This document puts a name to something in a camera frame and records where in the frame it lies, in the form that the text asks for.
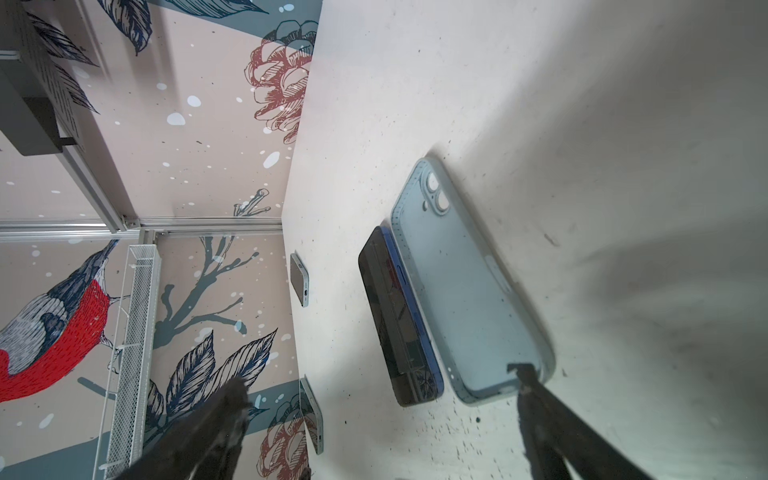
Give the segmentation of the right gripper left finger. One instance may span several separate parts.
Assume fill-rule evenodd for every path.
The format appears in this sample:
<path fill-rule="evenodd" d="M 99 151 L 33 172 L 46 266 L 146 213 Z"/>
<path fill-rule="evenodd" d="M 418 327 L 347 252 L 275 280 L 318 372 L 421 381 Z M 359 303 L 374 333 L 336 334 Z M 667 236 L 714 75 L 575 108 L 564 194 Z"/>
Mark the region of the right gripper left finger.
<path fill-rule="evenodd" d="M 228 380 L 119 477 L 233 478 L 250 424 L 251 407 L 245 379 L 236 376 Z"/>

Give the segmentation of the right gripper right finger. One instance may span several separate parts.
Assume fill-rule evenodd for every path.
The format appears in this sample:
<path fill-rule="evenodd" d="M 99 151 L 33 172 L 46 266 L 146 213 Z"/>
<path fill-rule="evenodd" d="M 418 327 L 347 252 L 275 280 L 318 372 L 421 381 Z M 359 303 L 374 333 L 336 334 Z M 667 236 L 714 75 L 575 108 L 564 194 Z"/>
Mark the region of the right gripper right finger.
<path fill-rule="evenodd" d="M 520 388 L 519 426 L 534 479 L 647 479 L 631 462 L 540 381 L 533 365 L 510 363 Z"/>

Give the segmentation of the light blue phone case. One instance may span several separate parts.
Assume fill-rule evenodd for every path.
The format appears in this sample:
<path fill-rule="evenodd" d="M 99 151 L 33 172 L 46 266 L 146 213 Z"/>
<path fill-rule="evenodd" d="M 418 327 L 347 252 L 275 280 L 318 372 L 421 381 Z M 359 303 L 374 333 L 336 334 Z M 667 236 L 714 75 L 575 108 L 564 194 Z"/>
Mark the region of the light blue phone case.
<path fill-rule="evenodd" d="M 404 268 L 460 401 L 487 403 L 520 389 L 511 364 L 540 382 L 554 350 L 535 310 L 499 262 L 442 163 L 414 166 L 390 216 Z"/>

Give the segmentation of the blue phone black screen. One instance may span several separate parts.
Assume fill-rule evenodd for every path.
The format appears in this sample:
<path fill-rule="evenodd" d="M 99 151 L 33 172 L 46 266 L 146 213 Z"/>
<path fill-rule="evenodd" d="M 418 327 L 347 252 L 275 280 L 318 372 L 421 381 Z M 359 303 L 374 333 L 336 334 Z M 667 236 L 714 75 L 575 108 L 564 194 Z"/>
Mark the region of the blue phone black screen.
<path fill-rule="evenodd" d="M 358 268 L 398 404 L 437 400 L 444 380 L 388 226 L 373 229 L 358 255 Z"/>

